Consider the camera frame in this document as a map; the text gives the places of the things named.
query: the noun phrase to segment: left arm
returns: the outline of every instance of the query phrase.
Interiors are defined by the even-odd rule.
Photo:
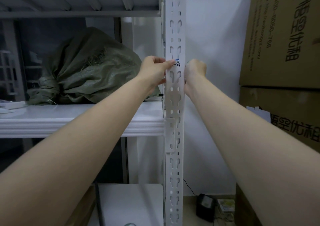
[[[0,174],[1,225],[64,225],[143,100],[173,61],[147,57],[139,74]]]

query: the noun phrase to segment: perforated shelf post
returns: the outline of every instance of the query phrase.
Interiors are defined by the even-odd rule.
[[[186,7],[185,0],[164,3],[165,58],[176,59],[165,85],[165,223],[182,226]]]

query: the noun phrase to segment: black power adapter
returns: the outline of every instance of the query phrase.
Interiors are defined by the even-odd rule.
[[[216,200],[205,194],[200,194],[197,197],[196,203],[196,215],[208,222],[214,221],[214,209],[216,206]]]

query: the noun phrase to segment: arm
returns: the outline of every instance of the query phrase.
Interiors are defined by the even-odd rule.
[[[320,225],[320,154],[222,93],[206,65],[186,66],[185,92],[264,226]]]
[[[173,61],[164,61],[147,57],[134,79],[0,174],[1,225],[65,224],[143,100],[165,82]]]

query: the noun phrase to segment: left hand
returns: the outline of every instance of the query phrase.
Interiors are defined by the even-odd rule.
[[[166,61],[164,58],[155,56],[148,56],[143,60],[137,78],[145,81],[146,85],[150,87],[149,94],[152,94],[157,85],[166,82],[164,78],[166,70],[171,68],[174,62],[174,59]]]

